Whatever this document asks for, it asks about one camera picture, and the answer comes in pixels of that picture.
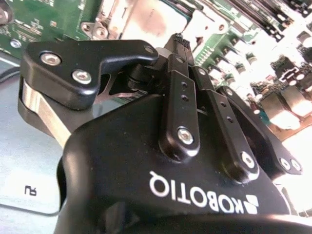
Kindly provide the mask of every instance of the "screw hole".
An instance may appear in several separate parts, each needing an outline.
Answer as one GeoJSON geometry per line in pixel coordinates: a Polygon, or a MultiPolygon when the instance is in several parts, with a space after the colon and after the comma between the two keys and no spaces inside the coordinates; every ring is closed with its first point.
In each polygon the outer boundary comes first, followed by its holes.
{"type": "Polygon", "coordinates": [[[183,87],[187,88],[187,83],[181,82],[181,84],[183,85],[183,87]]]}
{"type": "Polygon", "coordinates": [[[48,62],[50,62],[50,63],[55,63],[55,62],[56,62],[55,58],[48,58],[47,60],[48,60],[48,62]]]}
{"type": "Polygon", "coordinates": [[[230,123],[234,123],[234,120],[233,120],[231,117],[227,116],[226,119],[227,119],[230,123]]]}
{"type": "Polygon", "coordinates": [[[189,101],[189,98],[186,95],[182,95],[181,97],[183,101],[189,101]]]}

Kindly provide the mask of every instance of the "capacitor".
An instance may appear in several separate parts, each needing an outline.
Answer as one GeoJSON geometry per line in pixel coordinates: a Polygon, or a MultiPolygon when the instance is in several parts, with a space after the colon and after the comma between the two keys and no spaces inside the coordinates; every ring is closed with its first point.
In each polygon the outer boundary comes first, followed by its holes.
{"type": "Polygon", "coordinates": [[[224,47],[222,51],[224,57],[233,64],[238,63],[242,60],[242,57],[235,51],[235,49],[229,46],[224,47]]]}
{"type": "Polygon", "coordinates": [[[251,53],[246,55],[246,59],[251,66],[258,62],[257,57],[251,53]]]}
{"type": "Polygon", "coordinates": [[[244,72],[247,72],[246,67],[242,63],[238,63],[235,65],[236,70],[239,74],[242,74],[244,72]]]}
{"type": "Polygon", "coordinates": [[[242,39],[239,39],[239,38],[232,39],[231,44],[234,49],[242,53],[246,53],[249,49],[248,44],[246,44],[242,39]]]}
{"type": "Polygon", "coordinates": [[[229,86],[236,82],[233,74],[227,74],[224,79],[229,84],[229,86]]]}
{"type": "Polygon", "coordinates": [[[222,71],[225,73],[231,72],[234,69],[233,65],[231,65],[225,58],[218,56],[215,58],[215,63],[222,71]]]}
{"type": "Polygon", "coordinates": [[[259,106],[258,106],[254,101],[252,101],[252,102],[250,103],[250,108],[252,109],[252,111],[253,111],[253,113],[254,113],[255,115],[260,114],[260,108],[259,108],[259,106]]]}
{"type": "Polygon", "coordinates": [[[208,70],[208,75],[210,75],[212,78],[217,79],[217,80],[222,79],[223,74],[222,74],[222,71],[218,67],[210,64],[207,67],[207,70],[208,70]]]}
{"type": "Polygon", "coordinates": [[[309,33],[303,31],[299,34],[297,39],[302,43],[302,45],[306,48],[312,47],[312,37],[309,33]]]}
{"type": "Polygon", "coordinates": [[[252,89],[253,89],[254,96],[257,100],[260,100],[263,98],[263,94],[261,93],[261,90],[258,86],[252,86],[252,89]]]}

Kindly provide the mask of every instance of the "green circuit board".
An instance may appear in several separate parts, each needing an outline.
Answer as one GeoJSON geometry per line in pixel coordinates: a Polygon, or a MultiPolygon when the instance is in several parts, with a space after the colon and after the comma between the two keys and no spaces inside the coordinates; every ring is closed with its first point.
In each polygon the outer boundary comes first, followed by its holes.
{"type": "MultiPolygon", "coordinates": [[[[161,0],[170,5],[169,0],[161,0]]],[[[8,0],[14,12],[14,22],[0,28],[0,50],[21,58],[22,51],[26,45],[34,41],[49,40],[89,40],[81,30],[82,22],[94,22],[101,0],[8,0]],[[17,39],[21,48],[14,48],[10,42],[17,39]]],[[[241,15],[226,3],[225,0],[213,1],[218,9],[232,20],[239,20],[241,15]]],[[[189,3],[196,6],[196,1],[189,0],[189,3]]],[[[190,18],[182,14],[187,21],[190,18]]],[[[251,34],[243,35],[247,41],[255,36],[255,27],[250,27],[251,34]]],[[[214,35],[205,43],[205,48],[215,48],[226,43],[230,35],[214,35]]]]}

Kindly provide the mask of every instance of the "circuit board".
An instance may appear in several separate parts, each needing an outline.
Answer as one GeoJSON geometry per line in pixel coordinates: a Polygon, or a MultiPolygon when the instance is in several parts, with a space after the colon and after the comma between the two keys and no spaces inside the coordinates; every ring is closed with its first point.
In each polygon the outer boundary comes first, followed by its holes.
{"type": "Polygon", "coordinates": [[[195,64],[208,70],[215,87],[230,86],[267,125],[300,129],[312,113],[310,0],[6,2],[12,17],[7,23],[0,17],[0,50],[19,59],[35,41],[142,39],[163,47],[172,34],[182,33],[195,64]],[[292,106],[289,90],[298,105],[292,106]],[[270,99],[279,110],[266,104],[270,99]],[[309,111],[298,112],[301,105],[309,111]],[[288,124],[276,121],[280,113],[288,114],[288,124]]]}
{"type": "Polygon", "coordinates": [[[34,41],[87,40],[81,31],[82,21],[92,21],[100,0],[11,0],[14,23],[0,29],[0,49],[17,58],[25,46],[34,41]],[[20,48],[10,42],[17,39],[20,48]]]}

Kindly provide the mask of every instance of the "label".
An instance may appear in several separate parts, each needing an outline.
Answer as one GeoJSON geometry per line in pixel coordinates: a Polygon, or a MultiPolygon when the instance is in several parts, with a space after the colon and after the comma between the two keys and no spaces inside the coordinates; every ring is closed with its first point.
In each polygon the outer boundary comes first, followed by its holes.
{"type": "Polygon", "coordinates": [[[157,197],[169,196],[172,201],[188,205],[195,205],[200,208],[209,207],[212,211],[225,214],[258,214],[258,198],[255,195],[246,195],[246,200],[230,197],[224,194],[217,194],[214,191],[205,191],[200,187],[192,187],[186,190],[185,183],[176,183],[175,180],[168,181],[161,175],[150,171],[150,189],[157,197]],[[162,189],[157,190],[155,184],[162,183],[162,189]]]}

